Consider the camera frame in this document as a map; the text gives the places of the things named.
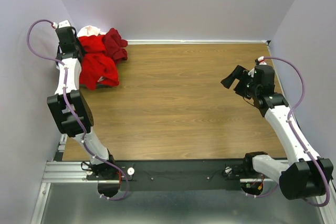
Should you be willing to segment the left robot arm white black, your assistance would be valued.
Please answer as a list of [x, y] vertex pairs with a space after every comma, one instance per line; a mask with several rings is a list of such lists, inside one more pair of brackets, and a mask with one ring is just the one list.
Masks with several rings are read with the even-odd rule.
[[62, 134], [76, 140], [87, 152], [89, 162], [84, 171], [99, 178], [121, 177], [120, 171], [109, 150], [98, 139], [93, 126], [92, 112], [79, 89], [81, 62], [85, 50], [77, 32], [70, 24], [59, 24], [56, 29], [59, 39], [56, 67], [59, 81], [55, 94], [47, 98], [47, 105]]

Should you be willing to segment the bright red t-shirt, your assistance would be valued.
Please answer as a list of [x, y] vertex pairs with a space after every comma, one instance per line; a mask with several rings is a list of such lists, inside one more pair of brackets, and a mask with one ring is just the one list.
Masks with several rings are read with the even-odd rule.
[[90, 90], [95, 90], [99, 80], [106, 86], [119, 85], [119, 77], [116, 64], [107, 56], [107, 50], [103, 43], [103, 35], [82, 36], [79, 41], [86, 54], [81, 63], [79, 84]]

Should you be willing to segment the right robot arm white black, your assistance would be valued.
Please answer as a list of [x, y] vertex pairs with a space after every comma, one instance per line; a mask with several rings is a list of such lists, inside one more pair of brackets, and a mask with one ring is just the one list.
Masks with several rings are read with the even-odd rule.
[[263, 174], [272, 179], [289, 200], [325, 196], [325, 201], [319, 206], [326, 206], [330, 201], [329, 182], [333, 164], [310, 146], [294, 121], [287, 100], [281, 93], [275, 92], [273, 67], [256, 65], [249, 71], [237, 65], [221, 84], [228, 89], [235, 80], [238, 81], [235, 93], [253, 100], [254, 107], [276, 133], [288, 161], [284, 164], [265, 152], [247, 153], [241, 165], [242, 173], [249, 178]]

